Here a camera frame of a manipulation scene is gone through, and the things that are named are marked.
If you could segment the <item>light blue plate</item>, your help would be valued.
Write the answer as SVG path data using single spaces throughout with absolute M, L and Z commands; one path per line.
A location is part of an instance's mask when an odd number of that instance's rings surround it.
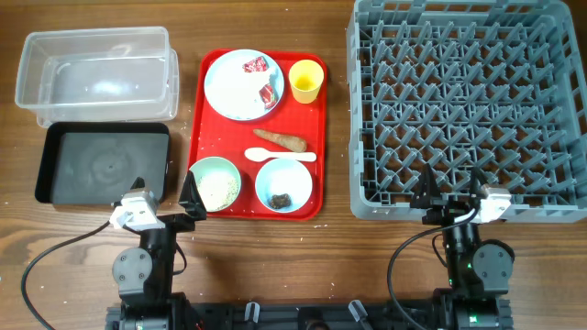
M 230 50 L 219 56 L 204 79 L 207 102 L 223 117 L 237 121 L 267 115 L 281 101 L 284 87 L 278 63 L 253 49 Z

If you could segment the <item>red wrapper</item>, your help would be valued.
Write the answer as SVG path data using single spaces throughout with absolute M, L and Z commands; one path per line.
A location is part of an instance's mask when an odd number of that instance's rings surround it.
M 265 72 L 269 69 L 269 64 L 263 56 L 249 60 L 242 65 L 244 72 Z
M 265 84 L 260 89 L 260 99 L 266 110 L 272 109 L 278 102 L 278 96 L 270 83 Z

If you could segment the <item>grey dishwasher rack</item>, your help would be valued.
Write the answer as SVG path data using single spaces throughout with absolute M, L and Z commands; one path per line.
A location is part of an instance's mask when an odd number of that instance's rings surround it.
M 504 217 L 586 216 L 586 81 L 561 1 L 358 1 L 347 28 L 350 208 L 419 220 L 425 166 L 463 200 L 471 172 L 512 196 Z

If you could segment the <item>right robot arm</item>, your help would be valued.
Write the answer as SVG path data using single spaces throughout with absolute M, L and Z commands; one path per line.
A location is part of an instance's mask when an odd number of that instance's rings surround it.
M 445 199 L 433 169 L 426 165 L 410 206 L 424 209 L 422 223 L 439 226 L 443 239 L 449 287 L 436 289 L 426 325 L 430 329 L 494 329 L 514 327 L 509 291 L 515 253 L 497 239 L 482 240 L 479 226 L 499 219 L 512 195 L 491 185 L 484 174 L 471 170 L 466 201 Z

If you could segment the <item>light blue bowl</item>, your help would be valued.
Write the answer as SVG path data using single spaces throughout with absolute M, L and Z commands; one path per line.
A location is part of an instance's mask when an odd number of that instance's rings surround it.
M 304 164 L 291 159 L 273 159 L 264 164 L 255 179 L 255 192 L 261 204 L 270 211 L 287 214 L 300 210 L 310 199 L 313 178 Z M 269 200 L 274 194 L 288 193 L 290 207 L 275 210 Z

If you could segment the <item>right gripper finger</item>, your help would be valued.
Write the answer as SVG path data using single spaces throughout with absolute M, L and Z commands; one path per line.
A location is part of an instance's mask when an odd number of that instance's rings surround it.
M 432 167 L 426 164 L 419 176 L 418 187 L 412 195 L 410 207 L 430 209 L 439 205 L 439 188 Z
M 483 172 L 477 167 L 472 168 L 469 185 L 470 198 L 477 198 L 482 192 L 482 186 L 486 183 L 487 180 Z

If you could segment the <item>green bowl with rice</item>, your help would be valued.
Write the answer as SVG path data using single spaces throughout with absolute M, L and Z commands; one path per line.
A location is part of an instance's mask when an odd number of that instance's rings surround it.
M 194 175 L 197 191 L 208 213 L 222 211 L 237 200 L 241 176 L 228 159 L 203 158 L 193 164 L 189 171 Z

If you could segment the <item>white rice pile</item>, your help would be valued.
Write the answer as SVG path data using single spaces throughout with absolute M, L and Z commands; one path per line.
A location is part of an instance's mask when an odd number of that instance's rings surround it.
M 207 212 L 230 206 L 238 197 L 239 183 L 227 172 L 212 172 L 201 177 L 196 186 Z

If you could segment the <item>black food waste tray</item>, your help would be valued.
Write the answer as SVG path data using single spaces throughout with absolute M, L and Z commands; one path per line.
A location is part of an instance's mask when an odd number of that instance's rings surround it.
M 141 178 L 161 200 L 170 145 L 163 123 L 55 123 L 47 129 L 35 198 L 42 204 L 112 204 Z

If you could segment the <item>yellow plastic cup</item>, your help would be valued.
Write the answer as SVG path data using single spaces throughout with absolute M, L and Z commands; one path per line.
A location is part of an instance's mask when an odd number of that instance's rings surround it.
M 288 72 L 293 98 L 300 104 L 311 104 L 317 98 L 325 79 L 322 66 L 314 60 L 300 60 Z

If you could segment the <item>clear plastic waste bin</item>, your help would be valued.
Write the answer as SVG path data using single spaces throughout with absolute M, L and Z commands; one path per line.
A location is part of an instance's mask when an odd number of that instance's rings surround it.
M 22 50 L 17 106 L 57 122 L 159 122 L 177 116 L 179 61 L 165 27 L 33 32 Z

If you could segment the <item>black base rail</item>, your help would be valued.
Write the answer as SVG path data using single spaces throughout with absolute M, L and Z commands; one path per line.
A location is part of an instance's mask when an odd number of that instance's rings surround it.
M 403 301 L 402 307 L 427 329 L 513 330 L 510 302 L 477 302 L 470 307 L 426 300 Z M 198 303 L 189 318 L 195 329 L 414 329 L 392 302 L 364 304 L 355 300 L 341 304 Z

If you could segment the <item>brown carrot piece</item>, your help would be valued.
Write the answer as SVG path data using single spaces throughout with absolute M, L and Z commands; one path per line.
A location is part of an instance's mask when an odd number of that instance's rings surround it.
M 255 128 L 253 133 L 262 139 L 270 141 L 276 145 L 279 145 L 283 148 L 286 148 L 292 152 L 305 152 L 307 149 L 307 143 L 304 139 L 292 136 L 292 135 L 284 135 L 280 133 L 274 133 L 271 131 L 263 130 Z

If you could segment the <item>dark brown food lump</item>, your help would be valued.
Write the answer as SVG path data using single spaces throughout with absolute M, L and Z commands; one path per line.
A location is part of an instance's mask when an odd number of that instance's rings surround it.
M 275 210 L 290 207 L 291 204 L 292 199 L 288 193 L 274 194 L 269 200 L 270 208 Z

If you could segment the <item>white plastic spoon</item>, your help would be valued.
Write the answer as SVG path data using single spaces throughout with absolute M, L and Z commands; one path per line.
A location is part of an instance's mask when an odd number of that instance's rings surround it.
M 248 160 L 255 162 L 263 162 L 269 159 L 287 159 L 302 162 L 314 162 L 317 160 L 317 155 L 314 152 L 278 152 L 269 151 L 265 148 L 247 148 L 244 155 Z

